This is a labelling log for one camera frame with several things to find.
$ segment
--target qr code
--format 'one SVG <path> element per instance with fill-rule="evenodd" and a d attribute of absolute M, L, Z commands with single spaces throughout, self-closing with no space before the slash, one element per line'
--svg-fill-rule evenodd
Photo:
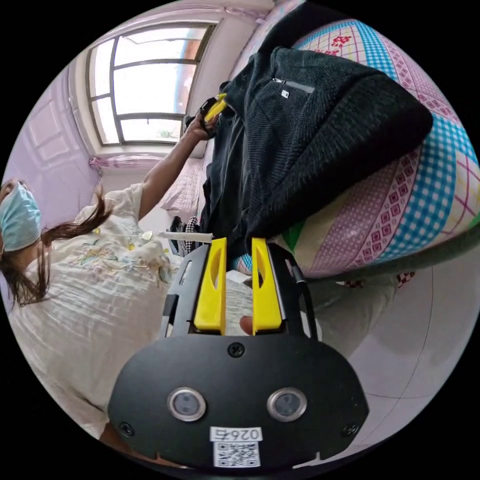
<path fill-rule="evenodd" d="M 214 442 L 213 456 L 215 467 L 245 469 L 260 466 L 257 441 Z"/>

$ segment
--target screw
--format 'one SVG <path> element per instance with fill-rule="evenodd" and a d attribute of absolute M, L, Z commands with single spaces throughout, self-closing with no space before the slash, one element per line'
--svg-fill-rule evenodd
<path fill-rule="evenodd" d="M 245 347 L 237 341 L 228 347 L 228 354 L 234 359 L 240 358 L 245 353 Z"/>
<path fill-rule="evenodd" d="M 120 424 L 118 428 L 126 437 L 133 437 L 135 435 L 135 431 L 132 426 L 124 421 Z"/>
<path fill-rule="evenodd" d="M 355 435 L 359 431 L 359 426 L 356 423 L 349 423 L 348 425 L 345 425 L 343 427 L 343 430 L 341 431 L 341 435 L 343 437 L 351 437 L 352 435 Z"/>

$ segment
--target black robotic device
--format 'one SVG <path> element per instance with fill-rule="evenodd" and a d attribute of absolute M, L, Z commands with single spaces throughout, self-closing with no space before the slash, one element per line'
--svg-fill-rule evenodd
<path fill-rule="evenodd" d="M 226 239 L 184 258 L 157 341 L 127 362 L 108 406 L 134 451 L 215 476 L 258 476 L 337 455 L 362 427 L 362 386 L 318 340 L 293 256 L 253 239 L 252 261 L 253 336 L 236 337 L 225 336 Z"/>

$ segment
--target window frame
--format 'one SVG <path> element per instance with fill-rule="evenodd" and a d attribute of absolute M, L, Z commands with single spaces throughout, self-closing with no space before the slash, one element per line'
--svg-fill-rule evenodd
<path fill-rule="evenodd" d="M 92 67 L 92 54 L 93 51 L 99 47 L 100 45 L 103 44 L 100 43 L 99 45 L 94 46 L 93 48 L 90 48 L 87 52 L 86 59 L 85 59 L 85 87 L 86 87 L 86 98 L 88 102 L 88 110 L 90 113 L 90 118 L 93 123 L 93 129 L 95 131 L 95 135 L 98 139 L 98 142 L 101 147 L 125 147 L 129 145 L 137 145 L 137 146 L 147 146 L 147 145 L 156 145 L 156 146 L 169 146 L 173 147 L 177 144 L 176 141 L 168 141 L 168 140 L 125 140 L 123 131 L 122 131 L 122 125 L 121 121 L 123 120 L 176 120 L 176 121 L 181 121 L 181 127 L 180 127 L 180 136 L 182 136 L 184 132 L 184 118 L 185 115 L 188 114 L 189 108 L 190 108 L 190 103 L 192 99 L 192 88 L 190 88 L 190 92 L 188 95 L 188 101 L 186 104 L 185 111 L 186 113 L 164 113 L 164 112 L 140 112 L 140 113 L 125 113 L 118 115 L 117 114 L 117 108 L 116 108 L 116 103 L 115 103 L 115 82 L 114 82 L 114 73 L 115 70 L 120 70 L 128 67 L 135 67 L 139 65 L 153 65 L 153 64 L 184 64 L 184 65 L 195 65 L 195 73 L 193 74 L 193 79 L 191 86 L 194 87 L 196 84 L 197 80 L 197 75 L 199 73 L 199 66 L 204 58 L 205 51 L 207 49 L 207 46 L 210 42 L 210 39 L 212 38 L 212 34 L 214 33 L 215 29 L 217 27 L 217 23 L 213 23 L 211 21 L 206 21 L 206 22 L 169 22 L 169 23 L 160 23 L 156 25 L 149 25 L 145 26 L 142 28 L 136 28 L 133 30 L 130 30 L 128 32 L 123 32 L 119 35 L 116 35 L 113 38 L 109 38 L 106 40 L 104 43 L 111 42 L 113 40 L 113 45 L 111 49 L 111 56 L 110 56 L 110 66 L 109 66 L 109 86 L 110 86 L 110 93 L 104 93 L 102 95 L 94 95 L 92 96 L 92 91 L 90 88 L 90 73 L 91 73 L 91 67 Z M 152 60 L 142 60 L 142 61 L 135 61 L 131 63 L 125 63 L 122 65 L 117 65 L 115 66 L 115 55 L 117 52 L 117 47 L 119 44 L 120 37 L 125 37 L 129 35 L 134 35 L 134 34 L 139 34 L 143 32 L 147 32 L 150 30 L 163 30 L 163 29 L 172 29 L 172 28 L 189 28 L 189 29 L 205 29 L 205 33 L 203 35 L 203 38 L 200 42 L 200 45 L 198 46 L 198 50 L 196 52 L 195 58 L 194 59 L 186 59 L 186 58 L 161 58 L 161 59 L 152 59 Z M 94 114 L 94 102 L 97 100 L 102 100 L 102 99 L 108 99 L 110 98 L 111 101 L 111 108 L 113 112 L 113 121 L 115 122 L 115 127 L 118 135 L 118 142 L 116 143 L 104 143 L 102 140 L 102 136 L 100 135 L 100 130 L 99 130 L 99 125 L 97 124 L 97 119 Z"/>

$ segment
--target pink wall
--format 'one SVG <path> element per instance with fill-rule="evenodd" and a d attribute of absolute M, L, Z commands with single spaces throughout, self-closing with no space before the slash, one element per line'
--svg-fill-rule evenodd
<path fill-rule="evenodd" d="M 89 167 L 89 154 L 75 125 L 67 79 L 65 68 L 38 100 L 18 134 L 3 174 L 3 181 L 11 177 L 26 181 L 47 227 L 73 219 L 89 205 L 100 179 Z M 3 278 L 0 283 L 4 294 Z"/>

